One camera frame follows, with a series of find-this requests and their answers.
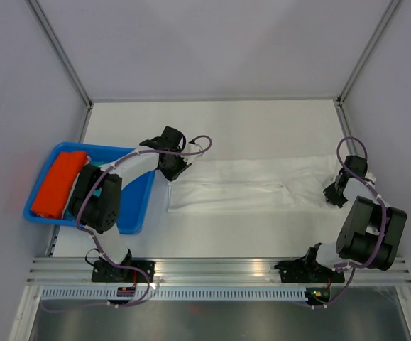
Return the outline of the white t-shirt with robot print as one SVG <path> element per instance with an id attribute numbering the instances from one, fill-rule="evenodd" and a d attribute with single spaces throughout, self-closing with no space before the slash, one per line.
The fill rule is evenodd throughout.
<path id="1" fill-rule="evenodd" d="M 340 166 L 335 156 L 195 161 L 169 185 L 168 212 L 321 211 Z"/>

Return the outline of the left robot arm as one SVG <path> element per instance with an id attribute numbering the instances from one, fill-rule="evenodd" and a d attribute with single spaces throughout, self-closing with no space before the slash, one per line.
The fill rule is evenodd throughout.
<path id="1" fill-rule="evenodd" d="M 169 181 L 177 180 L 202 152 L 195 139 L 188 141 L 183 133 L 167 126 L 161 135 L 140 142 L 138 148 L 115 161 L 82 167 L 68 211 L 76 228 L 92 238 L 117 281 L 126 281 L 133 273 L 131 251 L 117 227 L 123 190 L 151 171 L 160 171 Z"/>

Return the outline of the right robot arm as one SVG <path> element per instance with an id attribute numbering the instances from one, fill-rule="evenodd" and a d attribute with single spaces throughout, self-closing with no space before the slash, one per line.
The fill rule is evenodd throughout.
<path id="1" fill-rule="evenodd" d="M 302 262 L 302 272 L 309 280 L 319 280 L 328 268 L 386 271 L 392 266 L 407 213 L 386 203 L 367 174 L 365 158 L 347 156 L 334 182 L 324 189 L 327 203 L 350 210 L 336 242 L 316 244 L 316 255 Z"/>

